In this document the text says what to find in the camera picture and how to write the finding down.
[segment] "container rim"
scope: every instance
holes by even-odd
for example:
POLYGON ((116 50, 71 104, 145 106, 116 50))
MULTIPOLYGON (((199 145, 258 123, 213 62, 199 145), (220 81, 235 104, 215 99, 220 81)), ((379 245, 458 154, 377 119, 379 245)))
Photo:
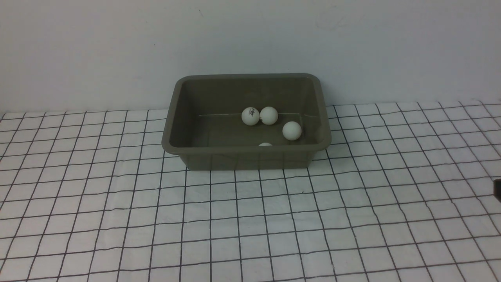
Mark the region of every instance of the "container rim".
POLYGON ((173 91, 173 96, 170 101, 167 119, 165 120, 165 128, 162 136, 163 149, 172 155, 216 155, 216 154, 248 154, 248 153, 285 153, 285 152, 318 152, 325 150, 330 146, 332 136, 330 134, 329 119, 327 117, 327 109, 324 101, 324 95, 320 80, 309 73, 259 73, 259 74, 207 74, 207 75, 189 75, 179 79, 173 91), (306 145, 277 145, 277 146, 228 146, 228 147, 174 147, 170 144, 171 127, 168 124, 169 120, 174 118, 177 102, 179 100, 180 89, 182 85, 193 79, 238 79, 238 78, 309 78, 313 83, 315 95, 317 98, 317 107, 319 108, 320 127, 322 132, 328 132, 324 139, 316 144, 306 145))

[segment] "table surface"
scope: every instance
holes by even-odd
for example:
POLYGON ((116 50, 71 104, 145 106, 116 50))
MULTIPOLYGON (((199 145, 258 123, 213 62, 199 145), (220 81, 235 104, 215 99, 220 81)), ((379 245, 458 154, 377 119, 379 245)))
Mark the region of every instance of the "table surface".
POLYGON ((7 113, 1 281, 500 281, 501 101, 328 106, 308 169, 192 172, 167 110, 7 113))

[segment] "black object at edge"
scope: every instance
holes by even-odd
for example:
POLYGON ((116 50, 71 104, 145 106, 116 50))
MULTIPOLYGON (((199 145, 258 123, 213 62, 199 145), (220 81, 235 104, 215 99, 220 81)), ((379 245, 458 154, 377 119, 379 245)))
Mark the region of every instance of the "black object at edge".
POLYGON ((494 197, 501 202, 501 178, 494 180, 494 197))

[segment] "gray plastic container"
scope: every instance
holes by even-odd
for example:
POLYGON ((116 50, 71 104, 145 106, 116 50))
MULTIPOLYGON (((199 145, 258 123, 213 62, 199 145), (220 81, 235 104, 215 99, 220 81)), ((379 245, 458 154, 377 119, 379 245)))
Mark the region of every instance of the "gray plastic container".
POLYGON ((179 155, 190 170, 306 168, 331 143, 331 131, 318 78, 311 74, 197 75, 174 88, 162 137, 164 150, 179 155), (247 107, 274 107, 273 125, 245 125, 247 107), (282 127, 296 121, 298 140, 282 127), (273 146, 259 146, 268 142, 273 146))

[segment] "ping pong ball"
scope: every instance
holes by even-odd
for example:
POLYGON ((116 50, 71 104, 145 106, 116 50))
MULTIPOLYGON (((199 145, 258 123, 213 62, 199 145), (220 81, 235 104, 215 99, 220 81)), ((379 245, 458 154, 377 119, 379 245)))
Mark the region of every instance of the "ping pong ball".
POLYGON ((301 126, 295 121, 287 122, 282 128, 282 134, 289 141, 297 140, 301 136, 301 126))
POLYGON ((259 121, 259 111, 248 107, 242 112, 242 121, 247 125, 255 125, 259 121))
POLYGON ((272 125, 279 119, 279 113, 273 107, 265 107, 261 110, 261 121, 266 125, 272 125))

